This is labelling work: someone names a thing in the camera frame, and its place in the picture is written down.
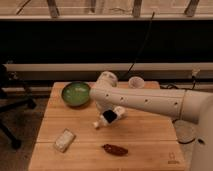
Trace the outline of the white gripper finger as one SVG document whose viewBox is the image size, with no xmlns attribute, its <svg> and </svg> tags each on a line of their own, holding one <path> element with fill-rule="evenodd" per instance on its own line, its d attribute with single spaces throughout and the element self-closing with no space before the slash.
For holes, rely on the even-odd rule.
<svg viewBox="0 0 213 171">
<path fill-rule="evenodd" d="M 102 123 L 101 121 L 95 121 L 95 122 L 93 123 L 93 126 L 94 126 L 94 128 L 95 128 L 96 130 L 98 130 L 98 129 L 100 129 L 100 128 L 103 127 L 103 123 Z"/>
</svg>

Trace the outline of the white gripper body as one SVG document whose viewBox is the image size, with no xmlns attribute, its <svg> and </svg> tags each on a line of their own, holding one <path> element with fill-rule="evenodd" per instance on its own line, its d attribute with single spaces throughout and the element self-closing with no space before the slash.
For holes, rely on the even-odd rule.
<svg viewBox="0 0 213 171">
<path fill-rule="evenodd" d="M 117 120 L 123 119 L 126 116 L 126 110 L 124 107 L 117 106 L 112 111 L 117 114 L 117 118 L 112 123 L 114 123 Z M 100 116 L 100 119 L 104 125 L 112 124 L 107 122 L 107 120 L 103 117 L 103 114 Z"/>
</svg>

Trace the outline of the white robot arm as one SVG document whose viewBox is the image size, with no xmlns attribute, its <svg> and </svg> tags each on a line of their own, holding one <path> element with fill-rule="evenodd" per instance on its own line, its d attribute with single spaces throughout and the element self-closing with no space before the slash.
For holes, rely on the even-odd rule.
<svg viewBox="0 0 213 171">
<path fill-rule="evenodd" d="M 102 72 L 90 89 L 101 109 L 123 106 L 197 124 L 190 171 L 213 171 L 213 93 L 183 89 L 127 89 Z"/>
</svg>

